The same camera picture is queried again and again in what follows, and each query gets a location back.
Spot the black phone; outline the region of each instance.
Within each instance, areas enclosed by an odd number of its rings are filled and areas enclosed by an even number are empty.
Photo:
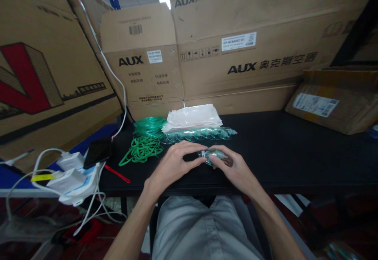
[[[93,167],[98,162],[107,160],[111,155],[111,136],[93,141],[89,145],[88,154],[84,161],[84,169]]]

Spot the power adapter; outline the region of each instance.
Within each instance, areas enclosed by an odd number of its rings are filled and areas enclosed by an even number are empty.
[[[62,153],[62,157],[56,162],[62,170],[80,169],[84,166],[84,157],[79,152],[71,154],[70,152]]]
[[[66,194],[85,183],[87,177],[79,172],[77,169],[70,169],[62,173],[61,171],[56,171],[52,174],[55,179],[48,182],[47,187],[54,189],[62,194]]]

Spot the printed handling symbols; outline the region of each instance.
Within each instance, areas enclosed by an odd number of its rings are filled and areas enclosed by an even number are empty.
[[[207,48],[200,48],[197,50],[191,50],[187,52],[181,52],[180,53],[180,61],[186,62],[186,61],[192,61],[197,59],[203,59],[207,57],[213,57],[219,55],[219,46],[212,46]]]

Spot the cardboard box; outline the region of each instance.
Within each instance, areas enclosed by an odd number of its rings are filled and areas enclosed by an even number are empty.
[[[378,121],[378,71],[305,70],[304,79],[288,113],[347,135]]]
[[[368,0],[170,0],[185,100],[295,84]]]
[[[128,106],[183,100],[174,24],[166,4],[106,13],[102,50],[123,82]]]
[[[100,27],[101,27],[101,18],[102,15],[106,12],[113,11],[114,9],[107,5],[103,0],[81,0],[83,7],[79,0],[68,0],[72,10],[75,12],[81,27],[95,53],[100,53],[100,50],[97,46],[96,39],[93,36],[91,27],[88,24],[88,20],[85,16],[85,12],[88,15],[89,21],[93,27],[93,30],[96,34],[97,41],[101,46],[101,36],[100,36]]]
[[[85,11],[88,15],[89,21],[93,27],[93,30],[96,34],[96,38],[94,37],[91,27],[88,24],[87,17],[85,16],[85,12],[79,0],[68,0],[72,10],[75,12],[81,27],[83,28],[84,34],[86,35],[89,44],[91,45],[97,60],[99,61],[101,68],[103,69],[105,75],[107,76],[111,86],[113,87],[115,93],[117,94],[119,100],[121,101],[122,106],[125,105],[123,100],[123,89],[122,85],[115,79],[115,77],[111,74],[109,68],[106,65],[106,62],[101,55],[101,51],[98,48],[97,42],[100,44],[101,47],[101,36],[100,36],[100,27],[101,27],[101,19],[103,14],[109,11],[113,11],[114,9],[107,5],[103,0],[81,0]]]
[[[121,113],[67,0],[0,0],[0,157],[69,150]],[[47,155],[41,168],[54,161]]]
[[[213,104],[219,115],[246,112],[262,112],[282,110],[298,88],[298,85],[281,86],[243,93],[221,95],[216,97],[187,100],[186,107]],[[182,102],[141,105],[129,107],[135,120],[147,116],[162,116],[167,118],[168,112],[184,107]]]

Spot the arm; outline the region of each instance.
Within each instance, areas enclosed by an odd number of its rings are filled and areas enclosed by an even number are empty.
[[[275,260],[305,260],[305,256],[290,234],[272,199],[261,187],[243,157],[223,145],[211,148],[221,150],[228,155],[228,159],[220,160],[213,155],[210,159],[241,192],[251,199],[272,247],[273,258]]]
[[[134,210],[114,239],[104,259],[138,259],[159,196],[189,170],[206,161],[206,158],[197,158],[191,162],[184,162],[182,157],[205,149],[207,149],[206,146],[188,141],[181,141],[168,149],[155,171],[146,180]]]

